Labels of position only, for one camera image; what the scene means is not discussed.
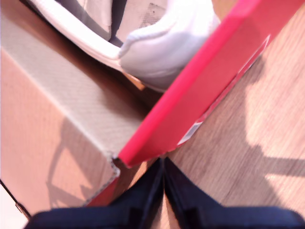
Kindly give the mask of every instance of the shoe tongue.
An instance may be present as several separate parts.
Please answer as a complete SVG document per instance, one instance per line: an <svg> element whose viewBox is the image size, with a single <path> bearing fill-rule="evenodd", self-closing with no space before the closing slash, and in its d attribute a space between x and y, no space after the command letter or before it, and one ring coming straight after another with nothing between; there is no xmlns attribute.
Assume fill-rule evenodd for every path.
<svg viewBox="0 0 305 229"><path fill-rule="evenodd" d="M111 38L112 0L56 0L96 34Z"/></svg>

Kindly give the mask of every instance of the white label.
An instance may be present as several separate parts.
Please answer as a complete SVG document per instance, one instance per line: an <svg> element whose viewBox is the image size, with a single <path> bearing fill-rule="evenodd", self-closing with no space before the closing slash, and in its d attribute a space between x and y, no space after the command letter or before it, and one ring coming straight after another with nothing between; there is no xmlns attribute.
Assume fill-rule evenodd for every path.
<svg viewBox="0 0 305 229"><path fill-rule="evenodd" d="M193 136L193 134L195 134L195 132L198 130L202 123L203 122L194 123L194 125L192 125L192 127L186 132L180 142L178 142L178 146L189 140Z"/></svg>

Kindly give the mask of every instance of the shoebox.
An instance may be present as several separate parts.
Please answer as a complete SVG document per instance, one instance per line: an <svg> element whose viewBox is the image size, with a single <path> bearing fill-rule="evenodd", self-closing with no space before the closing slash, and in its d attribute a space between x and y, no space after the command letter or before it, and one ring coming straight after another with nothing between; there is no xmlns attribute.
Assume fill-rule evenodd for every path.
<svg viewBox="0 0 305 229"><path fill-rule="evenodd" d="M222 23L160 94L1 1L1 180L31 214L107 204L113 158L132 167L184 144L303 2L215 0Z"/></svg>

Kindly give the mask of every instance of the floor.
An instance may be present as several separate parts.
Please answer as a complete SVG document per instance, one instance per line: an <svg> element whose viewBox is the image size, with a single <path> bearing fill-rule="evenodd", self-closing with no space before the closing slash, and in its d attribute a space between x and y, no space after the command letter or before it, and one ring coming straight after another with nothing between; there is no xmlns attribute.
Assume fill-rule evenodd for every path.
<svg viewBox="0 0 305 229"><path fill-rule="evenodd" d="M234 0L217 7L223 18ZM305 6L285 26L193 138L168 156L225 206L274 205L305 217ZM150 164L122 169L117 195ZM1 228L25 217L1 188ZM153 227L178 228L167 200Z"/></svg>
<svg viewBox="0 0 305 229"><path fill-rule="evenodd" d="M0 185L0 228L21 229L27 218L15 207L15 202Z"/></svg>

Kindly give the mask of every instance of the sneaker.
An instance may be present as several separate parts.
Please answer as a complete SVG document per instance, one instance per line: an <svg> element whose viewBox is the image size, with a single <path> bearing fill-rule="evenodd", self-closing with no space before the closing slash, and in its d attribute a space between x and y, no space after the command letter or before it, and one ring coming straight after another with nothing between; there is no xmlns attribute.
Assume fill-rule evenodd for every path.
<svg viewBox="0 0 305 229"><path fill-rule="evenodd" d="M87 54L164 92L219 25L211 0L28 0Z"/></svg>

